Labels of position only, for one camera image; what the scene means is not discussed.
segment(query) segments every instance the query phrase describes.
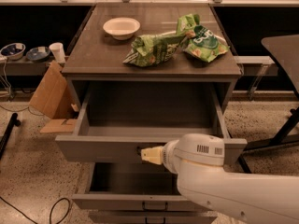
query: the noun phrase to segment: snack bag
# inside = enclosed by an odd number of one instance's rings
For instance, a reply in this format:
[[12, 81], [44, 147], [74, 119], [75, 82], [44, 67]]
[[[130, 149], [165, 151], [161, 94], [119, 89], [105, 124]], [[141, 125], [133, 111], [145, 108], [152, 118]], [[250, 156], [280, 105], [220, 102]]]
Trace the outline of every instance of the snack bag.
[[197, 14], [189, 14], [178, 19], [177, 35], [185, 34], [188, 39], [182, 43], [183, 50], [204, 62], [212, 62], [217, 56], [228, 51], [214, 34], [199, 24]]
[[145, 67], [168, 61], [176, 52], [184, 35], [166, 33], [140, 35], [132, 43], [124, 63]]

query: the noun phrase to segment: concrete floor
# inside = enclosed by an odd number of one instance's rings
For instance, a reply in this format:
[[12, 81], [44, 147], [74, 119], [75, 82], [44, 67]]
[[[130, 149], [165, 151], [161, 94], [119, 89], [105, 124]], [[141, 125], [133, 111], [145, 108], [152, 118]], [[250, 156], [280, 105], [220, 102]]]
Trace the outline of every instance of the concrete floor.
[[[248, 141], [269, 138], [283, 125], [289, 110], [299, 105], [296, 101], [231, 101], [225, 112], [228, 130], [232, 137]], [[68, 162], [57, 147], [55, 133], [40, 133], [49, 121], [28, 101], [0, 102], [0, 135], [3, 135], [12, 114], [18, 112], [20, 127], [14, 127], [5, 153], [0, 160], [0, 195], [15, 205], [36, 223], [49, 223], [50, 209], [60, 198], [71, 199], [73, 193], [84, 189], [87, 163]], [[245, 159], [253, 173], [272, 175], [299, 175], [299, 147], [287, 146], [250, 152]], [[226, 166], [232, 172], [241, 172], [238, 164]], [[57, 205], [52, 215], [56, 223], [67, 208], [67, 203]], [[0, 200], [0, 224], [32, 223]], [[92, 223], [88, 211], [72, 203], [71, 211], [62, 223]], [[219, 214], [214, 224], [241, 223]]]

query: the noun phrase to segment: dish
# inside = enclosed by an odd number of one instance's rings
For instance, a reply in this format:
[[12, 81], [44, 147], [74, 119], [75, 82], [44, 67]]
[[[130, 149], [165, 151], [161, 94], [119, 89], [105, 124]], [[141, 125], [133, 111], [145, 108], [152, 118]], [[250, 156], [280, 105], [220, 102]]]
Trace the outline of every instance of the dish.
[[47, 47], [38, 47], [30, 49], [26, 57], [29, 61], [32, 61], [34, 63], [41, 63], [45, 62], [50, 56], [50, 49]]
[[25, 52], [25, 45], [23, 43], [12, 43], [4, 46], [0, 50], [0, 54], [8, 57], [10, 60], [19, 60]]
[[140, 28], [139, 21], [131, 18], [116, 18], [107, 21], [103, 29], [117, 40], [127, 40]]

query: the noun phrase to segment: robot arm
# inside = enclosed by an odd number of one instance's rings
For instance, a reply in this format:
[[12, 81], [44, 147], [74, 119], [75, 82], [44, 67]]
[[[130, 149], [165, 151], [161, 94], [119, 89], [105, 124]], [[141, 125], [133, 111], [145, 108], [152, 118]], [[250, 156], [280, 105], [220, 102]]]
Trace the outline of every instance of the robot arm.
[[179, 193], [194, 203], [247, 223], [299, 223], [299, 177], [227, 173], [224, 150], [222, 139], [190, 133], [141, 157], [177, 174]]

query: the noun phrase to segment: drawer handle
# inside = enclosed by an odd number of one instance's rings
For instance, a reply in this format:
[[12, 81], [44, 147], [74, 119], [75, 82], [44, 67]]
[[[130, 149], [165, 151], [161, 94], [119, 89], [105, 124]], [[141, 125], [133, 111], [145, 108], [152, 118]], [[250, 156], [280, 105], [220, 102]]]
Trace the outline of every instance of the drawer handle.
[[[146, 223], [145, 224], [150, 224], [150, 222], [148, 222], [148, 218], [146, 217]], [[166, 218], [163, 217], [163, 222], [161, 222], [161, 224], [166, 224]]]
[[164, 212], [168, 209], [168, 202], [165, 202], [165, 207], [162, 209], [149, 209], [146, 207], [146, 202], [142, 202], [142, 209], [144, 211], [151, 211], [151, 212]]

